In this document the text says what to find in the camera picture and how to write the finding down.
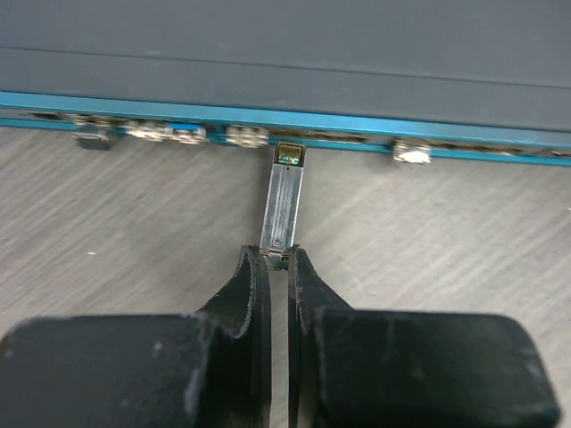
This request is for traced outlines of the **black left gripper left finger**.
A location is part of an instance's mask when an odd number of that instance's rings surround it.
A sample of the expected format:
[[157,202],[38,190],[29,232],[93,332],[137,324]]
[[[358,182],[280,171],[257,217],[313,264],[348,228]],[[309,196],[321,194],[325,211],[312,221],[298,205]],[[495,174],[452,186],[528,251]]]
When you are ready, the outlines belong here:
[[271,298],[258,247],[242,247],[235,273],[198,313],[212,330],[196,425],[269,426]]

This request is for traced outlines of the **grey blue network switch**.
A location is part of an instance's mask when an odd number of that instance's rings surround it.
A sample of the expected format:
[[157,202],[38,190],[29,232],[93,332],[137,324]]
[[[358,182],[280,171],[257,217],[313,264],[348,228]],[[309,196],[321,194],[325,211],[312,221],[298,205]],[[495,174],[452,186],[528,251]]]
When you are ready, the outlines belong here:
[[4,1],[1,122],[566,166],[567,1]]

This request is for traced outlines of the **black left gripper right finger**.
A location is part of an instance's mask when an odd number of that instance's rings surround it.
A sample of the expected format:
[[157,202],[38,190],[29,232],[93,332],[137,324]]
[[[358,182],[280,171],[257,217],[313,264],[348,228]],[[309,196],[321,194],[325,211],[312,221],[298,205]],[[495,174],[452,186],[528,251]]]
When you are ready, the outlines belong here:
[[319,412],[319,346],[315,316],[352,306],[326,284],[306,250],[295,245],[288,257],[288,425],[313,427]]

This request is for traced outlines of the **silver SFP module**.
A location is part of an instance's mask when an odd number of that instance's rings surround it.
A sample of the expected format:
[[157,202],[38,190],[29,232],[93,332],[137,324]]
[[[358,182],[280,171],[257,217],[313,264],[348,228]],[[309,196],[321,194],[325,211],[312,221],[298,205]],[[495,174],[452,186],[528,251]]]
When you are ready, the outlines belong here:
[[278,142],[274,151],[262,222],[260,251],[267,266],[287,269],[302,189],[306,147]]

